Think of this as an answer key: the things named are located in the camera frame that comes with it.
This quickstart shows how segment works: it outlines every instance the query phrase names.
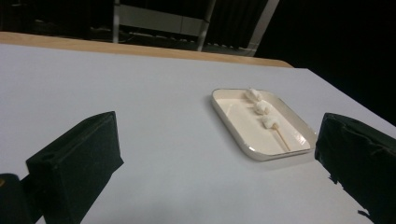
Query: rectangular tray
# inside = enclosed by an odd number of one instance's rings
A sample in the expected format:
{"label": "rectangular tray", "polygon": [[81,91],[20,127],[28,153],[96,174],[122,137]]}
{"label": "rectangular tray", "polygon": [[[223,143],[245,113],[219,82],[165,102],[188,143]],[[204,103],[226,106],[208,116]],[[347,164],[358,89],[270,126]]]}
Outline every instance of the rectangular tray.
{"label": "rectangular tray", "polygon": [[241,149],[252,159],[273,159],[307,153],[315,148],[317,134],[281,99],[269,91],[258,91],[271,105],[270,114],[279,121],[279,132],[266,129],[262,115],[246,97],[246,89],[218,89],[212,92],[212,105]]}

